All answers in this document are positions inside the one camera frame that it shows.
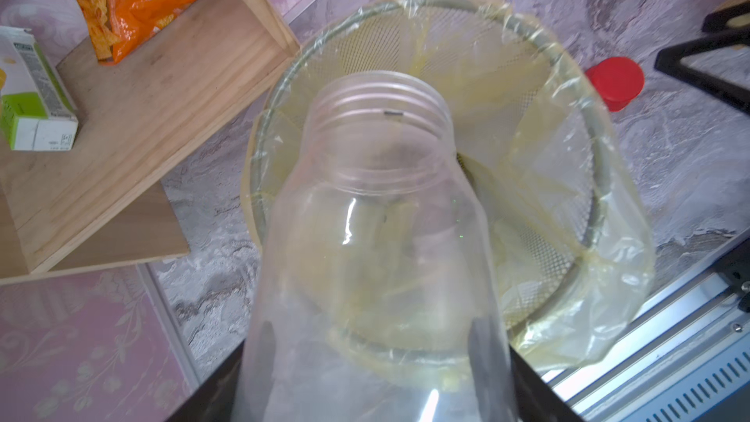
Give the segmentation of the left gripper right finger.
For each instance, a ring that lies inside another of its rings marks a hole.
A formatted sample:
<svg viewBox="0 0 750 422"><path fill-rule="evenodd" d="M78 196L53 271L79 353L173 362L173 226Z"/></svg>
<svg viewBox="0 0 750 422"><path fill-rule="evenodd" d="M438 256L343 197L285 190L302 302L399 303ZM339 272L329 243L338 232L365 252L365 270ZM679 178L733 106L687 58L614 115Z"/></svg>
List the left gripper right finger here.
<svg viewBox="0 0 750 422"><path fill-rule="evenodd" d="M513 348L510 353L521 421L584 422Z"/></svg>

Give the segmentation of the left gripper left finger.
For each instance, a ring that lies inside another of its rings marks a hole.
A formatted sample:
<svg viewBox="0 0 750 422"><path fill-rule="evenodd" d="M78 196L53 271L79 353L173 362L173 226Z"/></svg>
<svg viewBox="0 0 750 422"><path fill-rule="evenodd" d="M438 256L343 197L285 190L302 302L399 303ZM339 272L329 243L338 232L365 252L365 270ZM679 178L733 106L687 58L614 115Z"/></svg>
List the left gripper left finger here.
<svg viewBox="0 0 750 422"><path fill-rule="evenodd" d="M167 422L229 422L243 347L244 343L240 343Z"/></svg>

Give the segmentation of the red jar lid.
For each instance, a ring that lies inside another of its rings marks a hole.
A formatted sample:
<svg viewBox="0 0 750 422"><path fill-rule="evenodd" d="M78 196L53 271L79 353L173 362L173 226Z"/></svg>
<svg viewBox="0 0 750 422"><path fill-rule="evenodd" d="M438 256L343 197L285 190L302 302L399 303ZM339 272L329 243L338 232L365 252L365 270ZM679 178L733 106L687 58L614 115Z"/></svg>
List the red jar lid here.
<svg viewBox="0 0 750 422"><path fill-rule="evenodd" d="M611 113L625 109L640 95L646 83L642 68L626 57L608 58L585 74Z"/></svg>

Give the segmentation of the clear plastic jar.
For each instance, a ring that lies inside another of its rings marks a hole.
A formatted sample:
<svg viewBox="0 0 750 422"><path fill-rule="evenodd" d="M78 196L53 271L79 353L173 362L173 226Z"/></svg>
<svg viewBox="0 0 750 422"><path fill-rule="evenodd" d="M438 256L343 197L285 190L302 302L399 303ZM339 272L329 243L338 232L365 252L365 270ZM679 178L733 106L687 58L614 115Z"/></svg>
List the clear plastic jar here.
<svg viewBox="0 0 750 422"><path fill-rule="evenodd" d="M488 221L427 83L361 72L312 101L230 417L517 419Z"/></svg>

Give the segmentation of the yellow plastic bin liner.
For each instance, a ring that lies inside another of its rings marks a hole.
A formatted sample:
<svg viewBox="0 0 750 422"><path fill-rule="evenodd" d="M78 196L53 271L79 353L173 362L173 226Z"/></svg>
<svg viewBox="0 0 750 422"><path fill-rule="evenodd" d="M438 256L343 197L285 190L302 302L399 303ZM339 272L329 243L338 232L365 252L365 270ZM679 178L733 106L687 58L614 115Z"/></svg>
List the yellow plastic bin liner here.
<svg viewBox="0 0 750 422"><path fill-rule="evenodd" d="M240 184L252 240L298 159L313 97L355 72L434 87L490 225L504 320L539 371L601 361L654 281L654 234L602 98L505 0L375 0L301 49L254 121Z"/></svg>

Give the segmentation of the mesh trash bin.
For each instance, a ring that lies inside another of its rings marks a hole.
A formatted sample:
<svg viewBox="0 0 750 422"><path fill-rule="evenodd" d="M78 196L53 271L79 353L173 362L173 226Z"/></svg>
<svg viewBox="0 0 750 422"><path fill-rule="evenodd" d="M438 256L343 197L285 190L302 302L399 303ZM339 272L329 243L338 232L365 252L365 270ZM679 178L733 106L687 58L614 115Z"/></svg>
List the mesh trash bin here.
<svg viewBox="0 0 750 422"><path fill-rule="evenodd" d="M255 121L242 207L323 339L444 367L502 311L539 368L618 321L599 254L607 129L580 70L501 0L381 0L322 29Z"/></svg>

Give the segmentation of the wooden two-tier shelf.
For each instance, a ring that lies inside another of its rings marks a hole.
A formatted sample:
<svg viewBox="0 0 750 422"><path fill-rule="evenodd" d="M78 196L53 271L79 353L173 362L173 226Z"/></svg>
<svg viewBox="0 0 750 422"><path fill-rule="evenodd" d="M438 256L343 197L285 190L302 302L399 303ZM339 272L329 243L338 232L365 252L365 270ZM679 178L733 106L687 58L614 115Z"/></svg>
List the wooden two-tier shelf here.
<svg viewBox="0 0 750 422"><path fill-rule="evenodd" d="M117 66L60 64L83 124L69 152L1 150L1 280L184 256L161 178L279 78L299 44L269 0L197 0Z"/></svg>

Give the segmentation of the green white carton box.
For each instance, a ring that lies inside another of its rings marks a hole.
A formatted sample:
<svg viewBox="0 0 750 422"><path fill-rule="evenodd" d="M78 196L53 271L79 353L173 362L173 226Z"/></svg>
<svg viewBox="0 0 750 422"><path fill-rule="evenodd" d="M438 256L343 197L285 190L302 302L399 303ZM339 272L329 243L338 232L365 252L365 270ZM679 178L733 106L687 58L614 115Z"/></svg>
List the green white carton box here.
<svg viewBox="0 0 750 422"><path fill-rule="evenodd" d="M1 29L1 132L15 152L68 152L76 107L28 29Z"/></svg>

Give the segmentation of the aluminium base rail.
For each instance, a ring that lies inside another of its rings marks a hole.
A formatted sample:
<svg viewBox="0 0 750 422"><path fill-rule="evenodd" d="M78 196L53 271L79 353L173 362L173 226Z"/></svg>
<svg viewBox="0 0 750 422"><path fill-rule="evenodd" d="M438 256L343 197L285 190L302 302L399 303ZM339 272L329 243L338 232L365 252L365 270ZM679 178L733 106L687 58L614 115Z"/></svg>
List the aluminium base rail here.
<svg viewBox="0 0 750 422"><path fill-rule="evenodd" d="M542 378L585 421L748 420L748 232L671 274L602 361Z"/></svg>

